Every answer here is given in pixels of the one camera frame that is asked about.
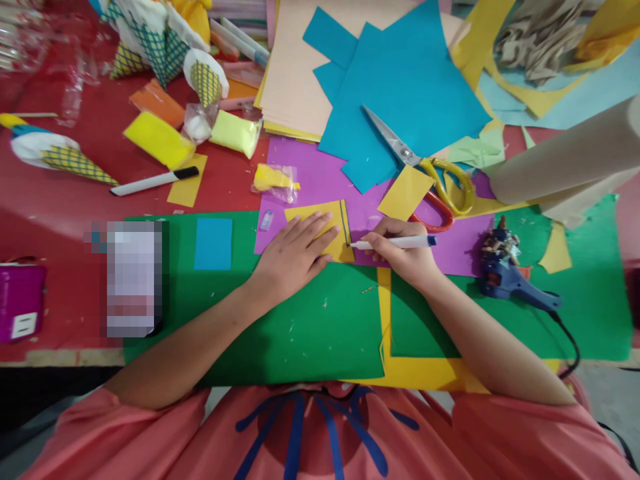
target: purple box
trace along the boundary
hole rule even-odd
[[[0,343],[40,332],[46,268],[0,263]]]

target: glue gun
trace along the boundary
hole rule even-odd
[[[562,307],[562,297],[537,289],[520,273],[519,244],[518,236],[507,229],[507,219],[503,215],[497,228],[488,232],[481,249],[484,273],[481,292],[496,299],[508,299],[514,294],[540,310],[557,311]]]

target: cardboard tube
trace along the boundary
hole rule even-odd
[[[503,203],[536,199],[640,167],[640,95],[497,166],[491,189]]]

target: scissor blade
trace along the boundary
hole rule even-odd
[[[369,116],[372,124],[378,129],[378,132],[380,132],[380,136],[382,136],[382,138],[387,142],[387,145],[395,155],[396,160],[400,162],[400,166],[410,165],[415,167],[420,162],[420,158],[413,154],[407,144],[400,140],[400,137],[398,137],[386,123],[380,120],[380,117],[369,110],[366,105],[362,105],[362,107],[365,109],[365,112]]]

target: finger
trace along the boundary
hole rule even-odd
[[[304,248],[308,247],[314,238],[322,231],[322,229],[333,218],[332,212],[326,212],[322,217],[316,219],[296,238],[296,241],[300,242]]]
[[[392,234],[398,237],[410,237],[412,235],[426,235],[427,229],[422,223],[405,222],[398,219],[385,217],[372,230],[379,235]]]
[[[307,274],[307,282],[310,282],[311,280],[316,278],[318,274],[325,269],[332,258],[332,255],[322,255],[322,257],[316,258],[316,260],[311,264],[311,268],[309,269],[309,272]]]
[[[276,242],[278,240],[282,240],[285,238],[291,230],[295,228],[295,226],[300,222],[300,215],[296,215],[294,218],[290,220],[283,228],[278,232],[272,242]]]
[[[310,224],[318,220],[320,216],[322,216],[322,212],[316,211],[310,214],[310,216],[308,216],[304,220],[298,222],[298,224],[294,226],[294,228],[292,228],[289,234],[285,237],[287,239],[287,242],[295,241],[296,238],[298,238]]]
[[[378,257],[393,260],[396,256],[402,254],[402,249],[396,247],[388,239],[378,233],[369,232],[362,240],[368,241],[375,250]]]
[[[340,232],[340,226],[334,225],[332,228],[320,235],[316,240],[312,241],[307,247],[307,251],[310,255],[317,257],[329,246],[334,238]]]

